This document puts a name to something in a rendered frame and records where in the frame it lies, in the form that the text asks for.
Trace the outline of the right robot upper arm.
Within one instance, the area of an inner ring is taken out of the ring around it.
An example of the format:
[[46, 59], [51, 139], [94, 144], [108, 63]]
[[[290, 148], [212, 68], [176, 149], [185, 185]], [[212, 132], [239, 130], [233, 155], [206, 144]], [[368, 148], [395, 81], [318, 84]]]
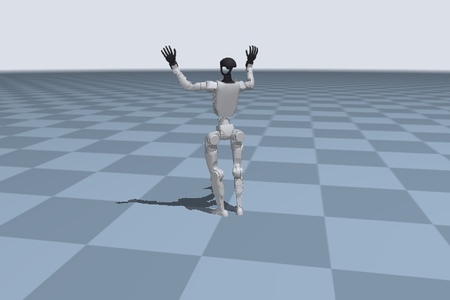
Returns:
[[252, 90], [254, 88], [251, 85], [251, 81], [247, 81], [247, 82], [239, 81], [238, 83], [240, 84], [240, 92], [244, 91], [244, 90]]

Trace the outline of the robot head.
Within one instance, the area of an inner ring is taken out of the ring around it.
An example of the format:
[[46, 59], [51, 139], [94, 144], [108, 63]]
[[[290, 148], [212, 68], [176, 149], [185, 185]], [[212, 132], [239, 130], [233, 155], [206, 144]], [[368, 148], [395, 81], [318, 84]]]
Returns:
[[[228, 69], [229, 72], [224, 74], [222, 71], [222, 67], [226, 67], [226, 69]], [[222, 82], [225, 82], [225, 84], [235, 84], [231, 78], [231, 71], [232, 71], [233, 67], [236, 67], [236, 62], [232, 58], [224, 58], [220, 61], [220, 70], [224, 76], [224, 79], [222, 80]]]

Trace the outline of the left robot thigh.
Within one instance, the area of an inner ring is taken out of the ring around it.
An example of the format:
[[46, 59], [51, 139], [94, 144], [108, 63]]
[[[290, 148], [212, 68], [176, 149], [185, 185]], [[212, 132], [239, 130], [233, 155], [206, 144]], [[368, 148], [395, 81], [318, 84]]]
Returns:
[[218, 152], [217, 152], [217, 144], [219, 143], [220, 132], [218, 130], [213, 131], [206, 135], [205, 137], [205, 159], [207, 162], [208, 169], [210, 174], [212, 175], [213, 171], [217, 171], [219, 173], [219, 180], [223, 179], [224, 172], [221, 169], [218, 169]]

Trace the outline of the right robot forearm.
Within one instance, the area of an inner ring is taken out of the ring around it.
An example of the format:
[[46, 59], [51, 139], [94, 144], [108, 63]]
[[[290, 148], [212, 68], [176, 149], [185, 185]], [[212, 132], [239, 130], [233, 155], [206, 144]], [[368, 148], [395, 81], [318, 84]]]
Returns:
[[253, 77], [252, 64], [248, 64], [245, 71], [246, 71], [246, 75], [247, 75], [247, 77], [246, 77], [247, 81], [251, 81], [251, 85], [252, 85], [252, 87], [254, 87], [255, 86], [255, 79]]

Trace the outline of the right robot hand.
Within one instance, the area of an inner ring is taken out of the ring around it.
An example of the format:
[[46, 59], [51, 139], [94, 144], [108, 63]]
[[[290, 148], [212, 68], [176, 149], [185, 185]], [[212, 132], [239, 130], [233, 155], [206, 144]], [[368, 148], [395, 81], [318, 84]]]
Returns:
[[[253, 53], [253, 51], [254, 51], [254, 53]], [[250, 46], [250, 53], [249, 53], [249, 55], [248, 55], [248, 51], [247, 50], [245, 50], [245, 52], [246, 52], [247, 59], [248, 59], [246, 64], [245, 64], [245, 66], [247, 67], [248, 64], [253, 64], [253, 60], [256, 58], [256, 55], [258, 53], [258, 48], [257, 48], [257, 51], [256, 51], [256, 47], [255, 47], [255, 50], [254, 50], [254, 46], [252, 46], [252, 53], [251, 53], [251, 46]]]

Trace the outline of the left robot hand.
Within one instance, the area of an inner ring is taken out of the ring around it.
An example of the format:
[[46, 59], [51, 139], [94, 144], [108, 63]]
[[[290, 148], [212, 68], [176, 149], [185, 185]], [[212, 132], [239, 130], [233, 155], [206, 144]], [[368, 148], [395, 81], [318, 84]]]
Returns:
[[170, 65], [170, 67], [172, 68], [172, 66], [173, 65], [177, 65], [177, 67], [178, 67], [178, 64], [177, 64], [177, 62], [175, 61], [176, 60], [176, 50], [175, 50], [175, 48], [174, 48], [174, 54], [172, 53], [172, 49], [171, 49], [171, 47], [169, 46], [169, 49], [170, 49], [170, 52], [169, 52], [169, 49], [166, 47], [166, 49], [167, 49], [167, 52], [168, 52], [168, 54], [167, 54], [167, 52], [166, 52], [166, 50], [165, 50], [165, 48], [163, 48], [164, 49], [164, 51], [165, 51], [165, 53], [166, 53], [166, 55], [163, 53], [163, 51], [162, 51], [162, 54], [163, 54], [163, 56], [165, 57], [165, 59], [166, 59], [166, 61], [169, 63], [169, 65]]

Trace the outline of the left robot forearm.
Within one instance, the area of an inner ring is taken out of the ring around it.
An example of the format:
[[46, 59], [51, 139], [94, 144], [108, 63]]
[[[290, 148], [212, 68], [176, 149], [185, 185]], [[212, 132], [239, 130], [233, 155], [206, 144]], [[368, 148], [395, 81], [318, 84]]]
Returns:
[[177, 67], [177, 65], [172, 66], [173, 72], [176, 75], [176, 78], [178, 79], [178, 82], [180, 85], [182, 85], [185, 89], [189, 89], [191, 84], [186, 80], [186, 77], [183, 75], [181, 70]]

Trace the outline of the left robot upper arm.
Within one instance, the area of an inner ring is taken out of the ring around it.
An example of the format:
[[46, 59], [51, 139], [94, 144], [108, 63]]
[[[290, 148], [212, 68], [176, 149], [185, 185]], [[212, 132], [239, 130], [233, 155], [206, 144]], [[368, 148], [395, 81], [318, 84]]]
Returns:
[[188, 81], [191, 86], [189, 89], [185, 89], [187, 91], [207, 91], [207, 92], [213, 92], [217, 89], [217, 83], [213, 81], [206, 81], [206, 82], [199, 82], [196, 84], [192, 84], [190, 81]]

